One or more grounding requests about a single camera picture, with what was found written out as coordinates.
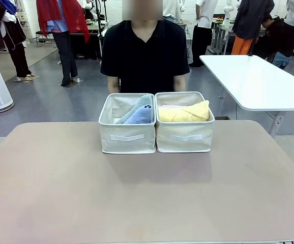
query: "yellow towel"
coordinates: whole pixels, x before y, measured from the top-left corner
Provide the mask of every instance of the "yellow towel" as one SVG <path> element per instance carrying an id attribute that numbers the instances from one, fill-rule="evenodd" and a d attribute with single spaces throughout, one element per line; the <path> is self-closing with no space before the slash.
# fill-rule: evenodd
<path id="1" fill-rule="evenodd" d="M 158 108 L 159 120 L 162 122 L 200 122 L 209 119 L 209 101 L 182 108 Z"/>

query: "black polo shirt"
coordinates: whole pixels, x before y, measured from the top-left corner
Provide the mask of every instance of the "black polo shirt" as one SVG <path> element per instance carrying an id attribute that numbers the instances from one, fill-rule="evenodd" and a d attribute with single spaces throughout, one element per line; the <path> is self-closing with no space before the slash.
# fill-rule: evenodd
<path id="1" fill-rule="evenodd" d="M 186 36 L 175 23 L 158 21 L 146 43 L 133 32 L 131 21 L 106 32 L 101 73 L 119 77 L 122 93 L 172 92 L 173 77 L 189 72 Z"/>

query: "orange pants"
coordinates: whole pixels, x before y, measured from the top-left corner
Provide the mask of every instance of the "orange pants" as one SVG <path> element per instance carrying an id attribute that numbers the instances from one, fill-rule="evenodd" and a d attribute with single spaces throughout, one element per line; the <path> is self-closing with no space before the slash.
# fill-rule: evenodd
<path id="1" fill-rule="evenodd" d="M 244 40 L 239 37 L 235 37 L 235 42 L 232 50 L 232 55 L 247 55 L 252 43 L 252 39 Z"/>

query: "sneaker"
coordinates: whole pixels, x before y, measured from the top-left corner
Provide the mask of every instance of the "sneaker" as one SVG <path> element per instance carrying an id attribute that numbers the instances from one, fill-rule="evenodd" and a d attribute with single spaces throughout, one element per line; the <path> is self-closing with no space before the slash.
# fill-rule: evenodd
<path id="1" fill-rule="evenodd" d="M 71 82 L 79 83 L 80 79 L 78 77 L 70 77 Z"/>

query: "chair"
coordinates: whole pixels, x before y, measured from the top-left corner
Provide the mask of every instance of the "chair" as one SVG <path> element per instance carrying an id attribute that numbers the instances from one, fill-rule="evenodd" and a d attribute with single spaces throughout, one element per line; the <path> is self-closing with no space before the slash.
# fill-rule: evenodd
<path id="1" fill-rule="evenodd" d="M 46 43 L 46 41 L 50 41 L 51 46 L 53 48 L 56 48 L 56 45 L 55 46 L 53 45 L 53 39 L 52 38 L 45 37 L 41 31 L 35 32 L 35 34 L 36 34 L 36 47 L 41 47 Z"/>

